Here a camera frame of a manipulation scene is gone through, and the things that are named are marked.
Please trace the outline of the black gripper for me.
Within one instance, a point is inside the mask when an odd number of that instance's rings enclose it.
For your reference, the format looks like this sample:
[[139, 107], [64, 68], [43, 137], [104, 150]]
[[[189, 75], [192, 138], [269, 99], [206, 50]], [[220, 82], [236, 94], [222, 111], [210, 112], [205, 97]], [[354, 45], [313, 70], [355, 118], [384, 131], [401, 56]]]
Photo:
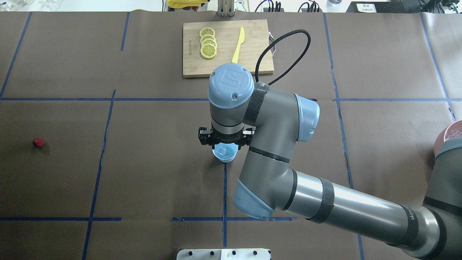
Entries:
[[255, 128], [241, 129], [233, 134], [224, 134], [216, 130], [215, 128], [204, 128], [200, 127], [198, 130], [198, 138], [203, 146], [215, 147], [220, 143], [224, 144], [236, 144], [238, 148], [242, 146], [251, 145]]

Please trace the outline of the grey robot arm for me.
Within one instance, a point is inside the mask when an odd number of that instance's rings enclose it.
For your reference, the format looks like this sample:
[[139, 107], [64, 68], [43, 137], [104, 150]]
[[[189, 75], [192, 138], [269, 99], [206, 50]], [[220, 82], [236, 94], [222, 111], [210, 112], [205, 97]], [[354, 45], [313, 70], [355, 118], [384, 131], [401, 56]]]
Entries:
[[249, 146], [233, 204], [268, 219], [278, 209], [400, 248], [421, 260], [461, 259], [461, 121], [434, 144], [435, 164], [421, 207], [364, 194], [289, 168], [296, 142], [317, 127], [319, 105], [255, 82], [239, 64], [218, 66], [209, 77], [211, 128], [202, 145]]

